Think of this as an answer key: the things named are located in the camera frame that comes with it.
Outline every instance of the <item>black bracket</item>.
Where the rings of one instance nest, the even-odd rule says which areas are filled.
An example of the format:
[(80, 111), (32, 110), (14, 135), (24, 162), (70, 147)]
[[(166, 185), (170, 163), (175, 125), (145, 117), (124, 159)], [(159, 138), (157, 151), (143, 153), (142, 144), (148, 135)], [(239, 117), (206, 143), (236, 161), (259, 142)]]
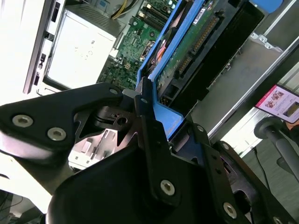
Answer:
[(196, 162), (204, 168), (212, 193), (214, 209), (219, 218), (227, 223), (249, 224), (249, 220), (236, 204), (220, 154), (209, 146), (205, 129), (190, 121), (186, 123), (186, 126), (189, 128), (183, 138), (185, 144), (176, 152), (176, 155)]
[[(62, 154), (68, 155), (72, 149), (76, 129), (87, 121), (75, 123), (75, 115), (87, 110), (88, 118), (97, 108), (118, 105), (122, 99), (117, 87), (100, 83), (1, 106), (1, 150), (41, 164), (65, 160)], [(29, 126), (22, 125), (28, 121), (31, 121)], [(63, 140), (50, 139), (48, 131), (53, 127), (63, 130)]]
[(232, 191), (241, 190), (248, 197), (254, 223), (296, 223), (228, 143), (219, 141), (213, 147), (236, 175), (228, 175)]

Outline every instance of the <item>gray handle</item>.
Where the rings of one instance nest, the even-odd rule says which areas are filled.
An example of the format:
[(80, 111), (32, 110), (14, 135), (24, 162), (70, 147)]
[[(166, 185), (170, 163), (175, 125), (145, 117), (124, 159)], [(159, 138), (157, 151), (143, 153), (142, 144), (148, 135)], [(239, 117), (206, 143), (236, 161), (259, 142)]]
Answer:
[(265, 128), (265, 134), (275, 145), (281, 157), (290, 167), (295, 178), (299, 182), (299, 156), (290, 142), (273, 126)]

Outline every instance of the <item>gray floor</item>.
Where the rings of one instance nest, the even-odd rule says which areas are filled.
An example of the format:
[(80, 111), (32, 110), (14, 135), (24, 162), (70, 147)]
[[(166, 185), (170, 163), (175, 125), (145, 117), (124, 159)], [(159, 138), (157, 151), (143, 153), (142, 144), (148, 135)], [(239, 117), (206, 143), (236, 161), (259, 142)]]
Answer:
[[(257, 145), (256, 149), (259, 160), (266, 172), (272, 194), (299, 223), (299, 183), (291, 174), (276, 164), (279, 154), (269, 140), (263, 140)], [(251, 151), (243, 159), (264, 183), (263, 174), (258, 166), (254, 152)]]

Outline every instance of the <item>white panel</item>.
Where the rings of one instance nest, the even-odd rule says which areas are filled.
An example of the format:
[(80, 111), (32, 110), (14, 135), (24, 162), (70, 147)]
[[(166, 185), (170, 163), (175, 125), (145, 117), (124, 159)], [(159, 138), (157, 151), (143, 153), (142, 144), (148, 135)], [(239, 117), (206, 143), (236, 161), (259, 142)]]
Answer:
[(70, 88), (95, 84), (115, 42), (103, 34), (66, 16), (48, 77)]

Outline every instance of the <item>metal sheet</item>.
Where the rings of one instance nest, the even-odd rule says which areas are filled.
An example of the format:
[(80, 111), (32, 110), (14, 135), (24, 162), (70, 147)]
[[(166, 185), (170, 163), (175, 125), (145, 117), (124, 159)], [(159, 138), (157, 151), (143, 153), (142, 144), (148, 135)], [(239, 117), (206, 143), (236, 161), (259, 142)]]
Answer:
[(204, 100), (197, 103), (191, 113), (193, 121), (202, 125), (212, 137), (254, 90), (258, 81), (267, 76), (266, 70), (280, 55), (263, 45), (247, 41), (242, 54), (232, 62), (232, 68), (221, 75)]
[[(87, 17), (87, 12), (83, 12), (82, 16)], [(116, 40), (115, 36), (103, 30), (107, 27), (101, 29), (94, 25), (104, 19), (99, 17), (100, 21), (96, 21), (95, 15), (90, 14), (92, 17), (86, 20), (66, 10), (56, 40), (48, 77), (69, 88), (96, 83)]]
[[(299, 62), (286, 73), (278, 84), (299, 93)], [(254, 135), (253, 131), (256, 124), (268, 116), (270, 116), (268, 113), (252, 108), (222, 140), (229, 143), (241, 157), (245, 156), (262, 141)]]

